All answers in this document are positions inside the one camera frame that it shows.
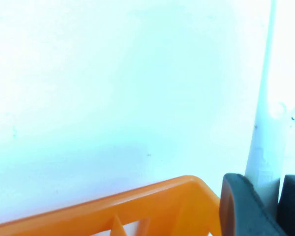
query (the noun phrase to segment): orange plastic crate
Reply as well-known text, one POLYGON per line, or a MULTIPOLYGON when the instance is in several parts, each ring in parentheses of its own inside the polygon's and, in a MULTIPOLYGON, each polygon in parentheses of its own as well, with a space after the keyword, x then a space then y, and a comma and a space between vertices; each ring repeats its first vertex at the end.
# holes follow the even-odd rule
POLYGON ((0 236, 125 236, 123 225, 135 221, 135 236, 221 236, 219 198, 194 176, 5 223, 0 236))

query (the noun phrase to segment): orange plastic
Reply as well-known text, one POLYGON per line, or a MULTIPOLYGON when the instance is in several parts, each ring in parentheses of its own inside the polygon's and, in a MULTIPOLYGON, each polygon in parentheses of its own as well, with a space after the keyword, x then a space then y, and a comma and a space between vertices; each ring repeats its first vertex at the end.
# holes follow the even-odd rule
POLYGON ((199 178, 182 176, 0 225, 0 236, 90 236, 139 221, 135 236, 221 236, 219 198, 199 178))

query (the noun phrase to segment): white plastic object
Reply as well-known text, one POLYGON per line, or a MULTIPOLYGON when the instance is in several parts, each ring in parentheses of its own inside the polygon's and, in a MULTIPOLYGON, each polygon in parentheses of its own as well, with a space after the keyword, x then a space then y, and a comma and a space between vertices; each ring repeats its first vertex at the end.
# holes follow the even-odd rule
POLYGON ((281 102, 268 101, 268 73, 274 33, 276 0, 271 1, 264 65, 258 97, 254 131, 245 176, 254 185, 266 209, 275 217, 284 149, 291 112, 281 102))

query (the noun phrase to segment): white background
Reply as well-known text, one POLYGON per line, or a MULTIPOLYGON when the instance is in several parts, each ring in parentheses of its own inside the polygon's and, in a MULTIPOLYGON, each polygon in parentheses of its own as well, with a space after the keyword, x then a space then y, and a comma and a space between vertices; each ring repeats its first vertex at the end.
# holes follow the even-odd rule
MULTIPOLYGON (((0 223, 181 176, 244 173, 269 1, 0 1, 0 223)), ((295 105, 295 2, 271 81, 295 105)), ((295 174, 295 122, 285 173, 295 174)))

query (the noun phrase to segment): wall speck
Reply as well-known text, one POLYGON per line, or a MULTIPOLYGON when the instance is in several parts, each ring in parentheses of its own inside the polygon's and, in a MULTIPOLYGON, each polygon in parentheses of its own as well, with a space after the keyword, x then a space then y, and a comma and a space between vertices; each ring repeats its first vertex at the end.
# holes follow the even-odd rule
POLYGON ((12 129, 12 133, 13 133, 13 138, 16 138, 18 136, 18 131, 15 126, 12 129))

